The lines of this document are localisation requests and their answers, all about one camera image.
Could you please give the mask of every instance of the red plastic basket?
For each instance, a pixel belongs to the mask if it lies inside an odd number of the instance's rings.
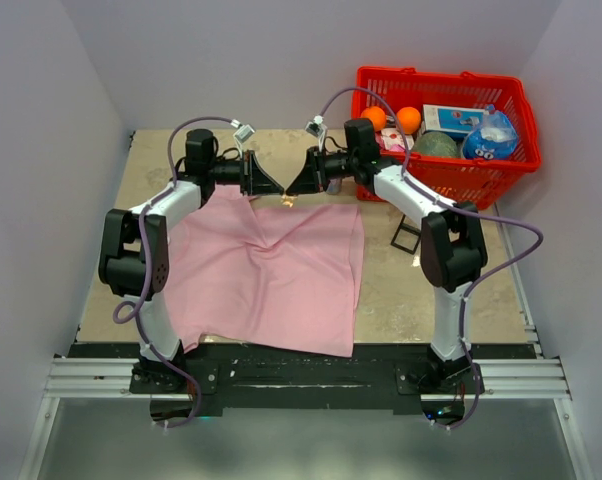
[[[532,108],[517,78],[463,72],[459,75],[420,73],[414,68],[361,67],[357,85],[376,92],[395,112],[402,107],[422,109],[423,104],[485,108],[494,105],[505,113],[519,134],[519,144],[507,160],[466,160],[410,155],[408,171],[437,193],[456,201],[488,208],[526,173],[541,165],[537,127]],[[352,118],[379,102],[363,92],[352,97]],[[403,160],[405,155],[384,152]],[[357,198],[378,200],[364,188]]]

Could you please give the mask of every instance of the pink fabric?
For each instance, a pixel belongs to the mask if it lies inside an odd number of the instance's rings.
[[[215,334],[351,356],[363,264],[358,207],[252,210],[228,192],[170,232],[164,291],[185,350]]]

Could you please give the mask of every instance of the white wall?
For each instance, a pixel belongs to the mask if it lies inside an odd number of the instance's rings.
[[[544,350],[560,354],[602,480],[602,0],[563,0],[522,75],[545,165],[503,202],[547,241],[521,266]],[[520,250],[530,241],[513,230]]]
[[[62,0],[126,124],[302,128],[364,64],[518,74],[559,0]],[[349,98],[330,120],[343,121]]]
[[[0,0],[0,479],[76,332],[125,137],[58,0]]]

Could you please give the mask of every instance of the green melon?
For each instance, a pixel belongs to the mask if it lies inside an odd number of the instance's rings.
[[[459,147],[454,140],[441,132],[428,132],[414,142],[413,152],[430,157],[457,158]]]

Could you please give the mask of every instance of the orange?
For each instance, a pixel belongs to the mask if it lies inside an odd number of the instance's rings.
[[[414,107],[403,107],[397,112],[397,119],[406,135],[412,135],[421,126],[421,112]]]
[[[381,107],[368,107],[361,112],[361,118],[367,118],[372,122],[374,131],[378,132],[385,128],[385,111]]]

